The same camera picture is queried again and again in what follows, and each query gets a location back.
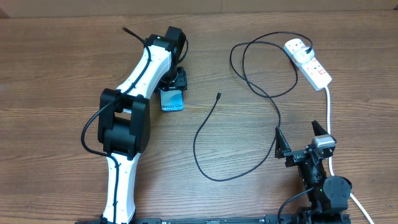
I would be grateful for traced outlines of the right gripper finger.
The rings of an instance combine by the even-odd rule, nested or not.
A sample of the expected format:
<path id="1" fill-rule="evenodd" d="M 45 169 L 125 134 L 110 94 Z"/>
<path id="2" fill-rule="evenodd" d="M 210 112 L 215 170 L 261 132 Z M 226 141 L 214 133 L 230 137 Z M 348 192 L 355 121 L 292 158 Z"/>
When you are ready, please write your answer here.
<path id="1" fill-rule="evenodd" d="M 322 136 L 328 134 L 327 130 L 325 130 L 317 120 L 312 121 L 312 128 L 315 136 Z"/>
<path id="2" fill-rule="evenodd" d="M 285 157 L 291 148 L 279 127 L 275 128 L 275 158 Z"/>

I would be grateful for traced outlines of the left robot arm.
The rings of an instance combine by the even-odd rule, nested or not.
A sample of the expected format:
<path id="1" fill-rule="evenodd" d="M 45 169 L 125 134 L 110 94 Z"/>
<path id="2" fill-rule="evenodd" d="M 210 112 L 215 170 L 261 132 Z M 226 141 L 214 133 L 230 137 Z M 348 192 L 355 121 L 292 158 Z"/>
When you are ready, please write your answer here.
<path id="1" fill-rule="evenodd" d="M 162 97 L 182 97 L 187 76 L 179 64 L 187 49 L 180 28 L 169 27 L 164 36 L 150 35 L 128 79 L 100 96 L 98 141 L 108 162 L 108 198 L 101 223 L 134 221 L 137 164 L 150 138 L 150 98 L 155 91 Z"/>

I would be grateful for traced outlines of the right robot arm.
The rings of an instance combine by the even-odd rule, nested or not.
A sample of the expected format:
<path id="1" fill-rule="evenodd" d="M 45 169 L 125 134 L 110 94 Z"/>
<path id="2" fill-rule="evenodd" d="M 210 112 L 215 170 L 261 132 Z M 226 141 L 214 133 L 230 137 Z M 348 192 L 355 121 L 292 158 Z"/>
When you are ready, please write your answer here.
<path id="1" fill-rule="evenodd" d="M 291 150 L 279 127 L 275 129 L 275 158 L 285 159 L 286 167 L 297 167 L 304 191 L 287 199 L 277 213 L 278 223 L 350 223 L 348 199 L 352 183 L 345 177 L 326 174 L 322 164 L 335 150 L 336 139 L 317 121 L 312 121 L 315 137 L 305 149 Z M 297 213 L 284 218 L 284 207 L 303 195 L 308 196 L 309 206 L 300 207 Z"/>

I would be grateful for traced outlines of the Samsung Galaxy smartphone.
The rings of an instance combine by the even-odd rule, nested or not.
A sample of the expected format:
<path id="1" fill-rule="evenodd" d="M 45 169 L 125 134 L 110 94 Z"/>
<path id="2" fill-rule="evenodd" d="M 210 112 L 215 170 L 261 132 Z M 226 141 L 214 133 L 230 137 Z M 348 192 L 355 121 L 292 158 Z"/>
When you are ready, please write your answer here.
<path id="1" fill-rule="evenodd" d="M 181 111 L 184 109 L 181 90 L 160 90 L 160 102 L 162 111 Z"/>

